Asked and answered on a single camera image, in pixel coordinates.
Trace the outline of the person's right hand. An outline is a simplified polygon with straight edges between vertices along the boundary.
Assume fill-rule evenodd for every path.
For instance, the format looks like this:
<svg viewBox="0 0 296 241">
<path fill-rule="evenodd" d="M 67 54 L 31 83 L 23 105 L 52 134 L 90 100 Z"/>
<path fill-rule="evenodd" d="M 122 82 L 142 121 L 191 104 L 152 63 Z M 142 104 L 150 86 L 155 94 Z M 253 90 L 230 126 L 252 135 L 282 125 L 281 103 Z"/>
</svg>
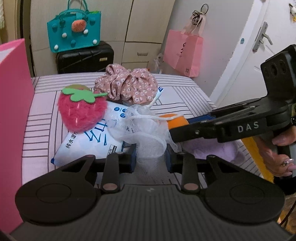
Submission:
<svg viewBox="0 0 296 241">
<path fill-rule="evenodd" d="M 260 137 L 254 137 L 254 140 L 267 170 L 273 176 L 287 177 L 292 175 L 293 170 L 295 170 L 295 164 L 291 157 L 273 152 Z M 295 126 L 273 138 L 271 142 L 276 146 L 289 146 L 293 144 L 295 142 Z"/>
</svg>

